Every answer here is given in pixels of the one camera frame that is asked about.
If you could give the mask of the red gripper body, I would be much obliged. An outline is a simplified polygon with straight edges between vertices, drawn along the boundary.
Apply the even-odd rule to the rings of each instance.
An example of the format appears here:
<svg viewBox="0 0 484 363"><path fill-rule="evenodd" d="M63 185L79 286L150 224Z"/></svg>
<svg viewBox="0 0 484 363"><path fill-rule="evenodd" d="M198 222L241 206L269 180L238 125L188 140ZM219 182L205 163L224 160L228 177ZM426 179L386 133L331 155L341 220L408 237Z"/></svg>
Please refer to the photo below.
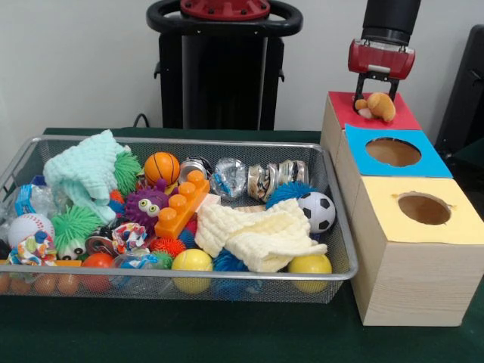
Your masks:
<svg viewBox="0 0 484 363"><path fill-rule="evenodd" d="M415 60L415 50L368 39L353 39L349 47L348 68L354 73L376 72L392 79L406 79Z"/></svg>

